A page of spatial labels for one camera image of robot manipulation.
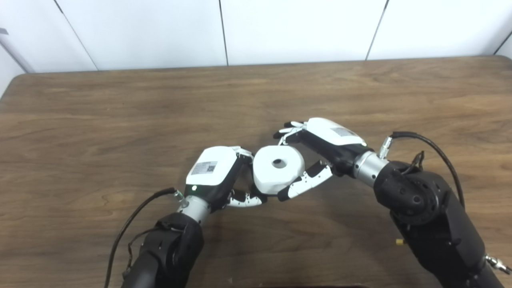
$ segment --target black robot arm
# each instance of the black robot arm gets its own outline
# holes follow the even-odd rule
[[[138,234],[129,243],[130,259],[123,273],[122,288],[184,288],[190,271],[204,245],[201,225],[210,213],[227,205],[251,207],[264,203],[257,196],[237,197],[233,185],[244,167],[251,167],[252,153],[239,147],[205,149],[190,170],[185,195],[174,188],[155,193],[135,210],[119,233],[111,252],[105,288],[120,237],[135,215],[151,200],[174,194],[180,201],[177,212],[158,220],[155,226]],[[146,235],[139,256],[132,261],[132,243]]]
[[[446,181],[419,169],[401,175],[408,166],[386,165],[374,192],[418,262],[444,288],[503,288],[486,261],[482,238]]]
[[[454,176],[459,199],[441,176],[423,171],[423,153],[413,164],[386,159],[393,138],[399,137],[423,140],[438,152]],[[323,118],[289,122],[274,138],[281,138],[283,145],[302,143],[327,159],[332,174],[348,175],[370,186],[377,201],[390,210],[419,263],[444,288],[503,288],[491,266],[507,274],[510,268],[486,255],[482,238],[464,210],[455,169],[427,138],[395,132],[377,154],[354,132]]]

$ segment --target robot finger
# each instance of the robot finger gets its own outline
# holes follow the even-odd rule
[[[302,127],[302,125],[304,125],[304,122],[290,121],[290,122],[286,122],[284,124],[284,127],[285,128],[293,128],[293,127]]]
[[[318,161],[309,167],[301,177],[297,177],[292,184],[286,186],[278,192],[279,201],[286,201],[288,199],[297,197],[298,195],[314,188],[332,176],[331,168]]]
[[[266,199],[261,199],[256,195],[247,194],[244,191],[233,189],[231,191],[229,203],[227,204],[227,206],[245,208],[258,206],[265,202]]]
[[[299,141],[298,133],[300,133],[301,131],[302,131],[301,127],[285,128],[285,129],[279,130],[278,133],[285,133],[285,132],[287,132],[287,133],[281,136],[278,146],[279,145],[288,145],[291,143],[299,143],[300,141]]]
[[[284,135],[290,133],[292,130],[293,130],[293,128],[281,129],[281,130],[277,131],[276,133],[274,133],[273,138],[274,139],[281,139]]]
[[[244,160],[245,164],[252,163],[252,161],[254,160],[254,155],[252,154],[251,151],[245,150],[241,146],[230,146],[230,148],[235,151],[237,157]]]

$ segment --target black cable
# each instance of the black cable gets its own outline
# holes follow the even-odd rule
[[[133,239],[128,243],[128,265],[126,265],[126,270],[129,270],[132,267],[132,259],[133,259],[132,244],[133,244],[133,242],[135,242],[135,240],[139,239],[140,236],[145,235],[145,234],[147,234],[149,232],[158,230],[158,229],[161,229],[161,228],[160,227],[153,227],[153,228],[148,229],[148,230],[146,230],[144,232],[141,232],[141,233],[135,235],[135,237],[133,237]]]
[[[416,165],[418,165],[418,168],[421,171],[423,171],[423,160],[424,159],[425,159],[425,151],[421,151],[420,153],[416,154],[411,165],[409,165],[409,167],[407,167],[407,169],[402,172],[402,175],[406,175],[409,172],[411,172]]]
[[[450,170],[453,181],[455,182],[455,187],[457,188],[457,195],[459,196],[460,204],[463,208],[465,208],[465,202],[464,202],[464,194],[462,192],[462,186],[460,184],[459,175],[457,175],[457,172],[455,171],[455,168],[453,167],[452,163],[446,156],[446,154],[430,139],[426,138],[425,136],[422,136],[415,132],[409,132],[409,131],[395,131],[393,134],[390,135],[391,138],[414,138],[419,139],[425,143],[427,143],[430,147],[432,147],[437,154],[441,157],[441,159],[444,161],[448,169]]]
[[[137,207],[137,209],[135,209],[135,211],[130,215],[130,217],[128,218],[126,223],[121,228],[121,231],[119,231],[119,234],[117,235],[116,240],[114,240],[114,244],[112,245],[112,250],[110,251],[110,257],[109,257],[109,265],[107,266],[107,269],[106,269],[105,285],[103,286],[104,288],[109,287],[110,275],[112,274],[112,265],[114,264],[114,255],[116,254],[116,249],[117,249],[117,246],[119,245],[119,241],[121,241],[121,237],[123,237],[124,232],[126,232],[126,229],[132,223],[135,216],[137,216],[137,214],[139,214],[139,212],[142,210],[142,208],[144,208],[144,206],[146,206],[149,202],[155,200],[156,198],[158,198],[160,196],[167,195],[167,194],[174,194],[175,192],[176,192],[176,189],[174,189],[174,187],[167,188],[167,189],[156,192],[155,194],[151,195],[148,199],[146,199],[141,205],[139,205],[139,207]]]

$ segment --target white wall panel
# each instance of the white wall panel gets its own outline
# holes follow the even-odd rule
[[[511,0],[390,0],[368,59],[491,55],[511,30]]]
[[[28,72],[96,70],[53,0],[0,0],[0,43]]]
[[[364,60],[385,0],[221,0],[230,65]]]
[[[498,50],[497,55],[507,56],[512,59],[512,36],[508,38],[508,40],[501,46],[500,50]]]
[[[23,73],[24,71],[21,67],[13,60],[11,55],[7,53],[4,47],[0,45],[0,98],[12,78]]]
[[[100,70],[226,65],[218,0],[57,0]]]

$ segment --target cable connector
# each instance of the cable connector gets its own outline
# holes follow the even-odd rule
[[[485,255],[485,260],[487,260],[487,263],[489,263],[489,265],[496,270],[500,270],[501,272],[504,272],[507,275],[510,275],[512,273],[512,270],[510,269],[510,267],[503,264],[503,262],[501,262],[501,260],[498,258],[494,258],[489,255]]]
[[[181,202],[185,199],[185,196],[183,196],[179,190],[176,190],[176,192],[174,192],[174,198],[176,198],[178,202]]]
[[[389,148],[391,147],[391,143],[393,142],[393,138],[391,137],[386,137],[386,139],[384,140],[384,143],[382,143],[382,146],[380,147],[380,151],[379,151],[379,158],[380,159],[385,159],[388,155],[388,152],[389,152]]]

